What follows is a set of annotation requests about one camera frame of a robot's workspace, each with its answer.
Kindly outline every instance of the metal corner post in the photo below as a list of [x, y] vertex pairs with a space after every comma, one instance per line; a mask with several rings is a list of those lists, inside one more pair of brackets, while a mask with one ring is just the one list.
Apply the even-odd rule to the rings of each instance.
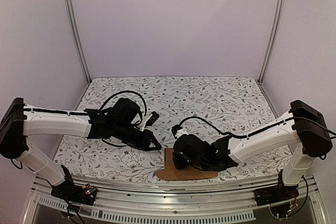
[[271, 31], [271, 34], [268, 40], [268, 45], [267, 45], [264, 61], [262, 63], [261, 71], [260, 71], [260, 74], [257, 80], [257, 82], [260, 85], [262, 85], [265, 79], [266, 73], [267, 73], [267, 68], [269, 65], [269, 61], [270, 61], [270, 58], [273, 52], [274, 44], [276, 41], [278, 29], [279, 29], [280, 18], [281, 18], [282, 9], [284, 7], [284, 2], [285, 0], [277, 0], [277, 6], [276, 6], [275, 15], [274, 15], [272, 31]]
[[76, 24], [76, 19], [75, 19], [75, 14], [74, 14], [74, 7], [72, 5], [72, 0], [64, 0], [65, 1], [65, 6], [67, 9], [67, 14], [70, 22], [70, 28], [73, 36], [73, 41], [75, 43], [76, 51], [77, 51], [77, 56], [79, 59], [80, 66], [82, 68], [85, 80], [87, 83], [90, 83], [92, 78], [89, 73], [88, 65], [84, 56], [84, 51], [82, 44], [80, 42], [79, 38], [79, 33], [78, 33], [78, 28]]

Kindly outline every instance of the floral print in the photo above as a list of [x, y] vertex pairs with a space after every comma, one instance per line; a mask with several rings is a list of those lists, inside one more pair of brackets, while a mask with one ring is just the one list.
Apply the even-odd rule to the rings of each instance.
[[[133, 90], [143, 95], [148, 112], [156, 111], [160, 118], [151, 127], [162, 150], [144, 152], [130, 147], [113, 147], [101, 140], [64, 136], [55, 161], [67, 166], [79, 176], [101, 179], [143, 182], [161, 181], [155, 171], [163, 168], [163, 149], [173, 147], [172, 126], [187, 116], [197, 115], [222, 131], [236, 134], [248, 132], [274, 119], [264, 96], [253, 78], [232, 77], [123, 77], [98, 78], [90, 84], [78, 109], [99, 108], [112, 94]], [[136, 95], [121, 94], [107, 106], [113, 106], [120, 97], [143, 104]], [[220, 135], [205, 123], [189, 120], [184, 123], [189, 133], [209, 143]], [[116, 145], [122, 143], [111, 138]], [[219, 173], [217, 178], [186, 183], [218, 183], [265, 175], [273, 175], [283, 168], [291, 156], [287, 146], [271, 150], [242, 162], [237, 167]]]

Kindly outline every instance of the perforated rail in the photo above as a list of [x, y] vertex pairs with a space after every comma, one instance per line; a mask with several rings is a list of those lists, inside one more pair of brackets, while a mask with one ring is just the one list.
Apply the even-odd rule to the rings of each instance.
[[[60, 211], [67, 211], [67, 204], [62, 200], [39, 196], [38, 202], [41, 205], [51, 207]], [[91, 214], [81, 214], [82, 216], [113, 223], [131, 224], [223, 224], [242, 223], [255, 220], [253, 211], [244, 211], [234, 214], [203, 216], [203, 217], [152, 217], [119, 214], [107, 210], [92, 209]]]

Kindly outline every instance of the brown object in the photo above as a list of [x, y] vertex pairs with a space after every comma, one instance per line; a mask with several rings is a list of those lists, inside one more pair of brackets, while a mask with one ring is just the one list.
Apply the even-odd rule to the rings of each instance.
[[214, 178], [218, 176], [218, 172], [202, 171], [194, 167], [188, 166], [182, 170], [177, 170], [173, 161], [173, 149], [164, 149], [164, 169], [157, 170], [156, 176], [163, 180], [195, 180]]

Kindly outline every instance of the robotic arm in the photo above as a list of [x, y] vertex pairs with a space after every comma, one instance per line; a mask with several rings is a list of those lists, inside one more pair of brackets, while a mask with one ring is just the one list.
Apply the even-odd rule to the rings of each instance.
[[51, 194], [66, 202], [74, 201], [93, 205], [97, 189], [89, 184], [74, 184], [69, 170], [39, 150], [28, 138], [35, 134], [74, 135], [86, 138], [116, 137], [132, 148], [144, 151], [160, 150], [161, 145], [153, 133], [146, 129], [159, 115], [141, 118], [140, 107], [133, 101], [120, 98], [116, 104], [104, 110], [61, 111], [25, 105], [16, 98], [0, 124], [0, 154], [25, 164], [34, 173], [45, 178], [52, 186]]
[[212, 144], [188, 134], [181, 124], [176, 125], [172, 129], [177, 138], [174, 164], [176, 169], [193, 166], [200, 170], [222, 171], [259, 153], [297, 144], [291, 160], [278, 175], [278, 185], [255, 191], [259, 206], [291, 199], [293, 195], [299, 195], [299, 181], [314, 159], [332, 148], [325, 124], [320, 112], [302, 101], [294, 101], [290, 111], [273, 122], [246, 135], [223, 133], [225, 136]]

